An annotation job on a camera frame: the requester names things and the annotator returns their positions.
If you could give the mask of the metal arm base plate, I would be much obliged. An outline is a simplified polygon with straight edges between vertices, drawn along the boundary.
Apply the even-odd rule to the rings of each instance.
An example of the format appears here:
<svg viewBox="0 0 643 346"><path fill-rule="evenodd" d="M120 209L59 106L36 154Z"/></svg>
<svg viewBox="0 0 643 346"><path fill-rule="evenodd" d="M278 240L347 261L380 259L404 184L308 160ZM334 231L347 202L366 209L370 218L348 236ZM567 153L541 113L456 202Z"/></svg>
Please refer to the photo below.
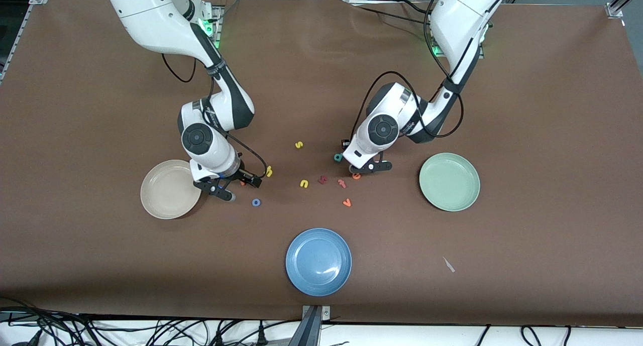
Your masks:
<svg viewBox="0 0 643 346"><path fill-rule="evenodd" d="M479 41L479 47L480 47L479 58L480 59L484 58L484 49L483 49L484 40L485 40L485 35L482 35L482 37L480 38L480 41ZM434 55L436 55L437 57L446 57L444 55L442 49L440 48L440 46L437 44L436 39L433 36L431 36L430 44L432 45L432 51L433 51Z"/></svg>
<svg viewBox="0 0 643 346"><path fill-rule="evenodd" d="M199 25L206 35L219 48L223 27L225 7L204 3L200 8Z"/></svg>

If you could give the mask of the blue round plate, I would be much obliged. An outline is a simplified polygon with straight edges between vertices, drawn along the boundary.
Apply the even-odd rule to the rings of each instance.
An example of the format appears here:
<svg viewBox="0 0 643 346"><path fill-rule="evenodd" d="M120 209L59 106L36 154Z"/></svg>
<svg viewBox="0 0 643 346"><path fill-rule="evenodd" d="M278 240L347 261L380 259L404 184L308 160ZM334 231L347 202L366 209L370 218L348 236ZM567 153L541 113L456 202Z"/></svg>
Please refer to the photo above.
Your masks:
<svg viewBox="0 0 643 346"><path fill-rule="evenodd" d="M327 228L311 228L298 234L285 256L291 284L313 297L338 292L352 270L352 254L346 240Z"/></svg>

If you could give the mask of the beige round plate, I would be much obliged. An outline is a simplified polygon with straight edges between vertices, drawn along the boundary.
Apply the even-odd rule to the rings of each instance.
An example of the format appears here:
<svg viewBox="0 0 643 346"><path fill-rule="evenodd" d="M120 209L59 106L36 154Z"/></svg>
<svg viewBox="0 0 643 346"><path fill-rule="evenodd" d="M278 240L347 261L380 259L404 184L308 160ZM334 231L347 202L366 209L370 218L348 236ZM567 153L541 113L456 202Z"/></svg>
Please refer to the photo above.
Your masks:
<svg viewBox="0 0 643 346"><path fill-rule="evenodd" d="M197 204L201 190L193 185L190 163L171 159L152 168L140 189L145 211L158 219L180 218Z"/></svg>

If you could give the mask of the green round plate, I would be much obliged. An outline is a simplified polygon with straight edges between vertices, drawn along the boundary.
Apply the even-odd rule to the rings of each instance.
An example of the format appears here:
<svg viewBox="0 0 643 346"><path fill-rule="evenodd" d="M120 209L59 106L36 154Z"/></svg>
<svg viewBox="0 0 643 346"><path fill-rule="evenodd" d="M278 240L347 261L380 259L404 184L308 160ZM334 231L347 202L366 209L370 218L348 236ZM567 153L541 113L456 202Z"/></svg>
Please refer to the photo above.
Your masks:
<svg viewBox="0 0 643 346"><path fill-rule="evenodd" d="M450 212L472 206L481 188L476 168L467 159L450 152L428 158L420 168L418 183L429 203Z"/></svg>

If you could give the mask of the brown table mat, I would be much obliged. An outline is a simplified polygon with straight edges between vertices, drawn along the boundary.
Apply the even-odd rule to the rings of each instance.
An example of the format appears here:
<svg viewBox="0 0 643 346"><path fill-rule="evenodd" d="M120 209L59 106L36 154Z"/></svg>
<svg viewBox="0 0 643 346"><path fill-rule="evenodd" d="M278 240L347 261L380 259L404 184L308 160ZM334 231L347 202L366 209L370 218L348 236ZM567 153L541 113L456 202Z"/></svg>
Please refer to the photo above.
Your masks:
<svg viewBox="0 0 643 346"><path fill-rule="evenodd" d="M140 187L188 158L177 116L209 92L206 71L180 83L109 0L34 7L0 85L0 296L94 314L294 319L325 303L341 322L643 326L643 77L625 28L603 7L503 5L492 23L460 128L401 138L392 170L355 180L333 156L372 81L398 71L430 97L443 80L420 25L339 0L240 0L221 53L256 114L235 136L274 173L160 220ZM479 174L468 209L420 190L443 152ZM318 227L352 254L326 297L285 268Z"/></svg>

